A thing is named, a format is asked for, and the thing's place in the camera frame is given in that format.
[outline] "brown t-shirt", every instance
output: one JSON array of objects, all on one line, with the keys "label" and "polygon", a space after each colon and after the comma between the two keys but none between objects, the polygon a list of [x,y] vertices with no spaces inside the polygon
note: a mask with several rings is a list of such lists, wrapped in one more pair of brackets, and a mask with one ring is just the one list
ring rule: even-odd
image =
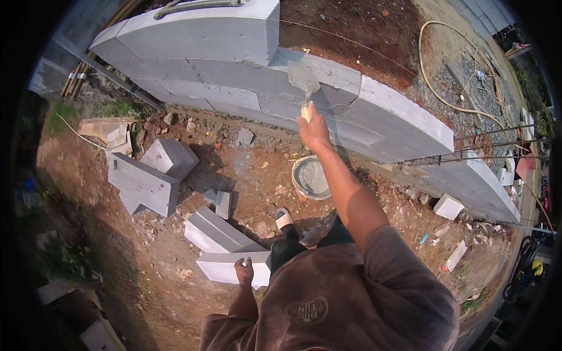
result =
[{"label": "brown t-shirt", "polygon": [[271,277],[260,317],[211,314],[200,350],[450,350],[459,305],[384,226],[365,244],[307,250]]}]

